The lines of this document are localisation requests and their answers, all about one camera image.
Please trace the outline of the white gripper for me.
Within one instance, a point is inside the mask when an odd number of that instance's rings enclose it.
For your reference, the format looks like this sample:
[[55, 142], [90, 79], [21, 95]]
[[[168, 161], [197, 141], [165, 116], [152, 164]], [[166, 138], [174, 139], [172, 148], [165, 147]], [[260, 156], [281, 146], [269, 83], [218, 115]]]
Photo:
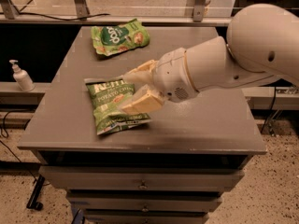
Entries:
[[165, 97], [179, 103], [198, 95], [189, 76], [184, 48], [166, 53], [158, 62], [149, 60], [142, 63], [125, 73], [122, 79], [127, 83], [149, 84], [119, 105], [119, 110], [128, 115], [159, 110]]

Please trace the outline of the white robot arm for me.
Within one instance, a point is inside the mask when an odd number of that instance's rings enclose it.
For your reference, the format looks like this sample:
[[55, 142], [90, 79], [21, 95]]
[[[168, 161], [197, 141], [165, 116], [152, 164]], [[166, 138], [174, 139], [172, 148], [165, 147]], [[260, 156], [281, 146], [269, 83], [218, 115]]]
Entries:
[[160, 109], [211, 89], [262, 86], [278, 79], [299, 84], [299, 17], [273, 5], [245, 7], [226, 37], [166, 53], [122, 76], [141, 88], [119, 110], [126, 114]]

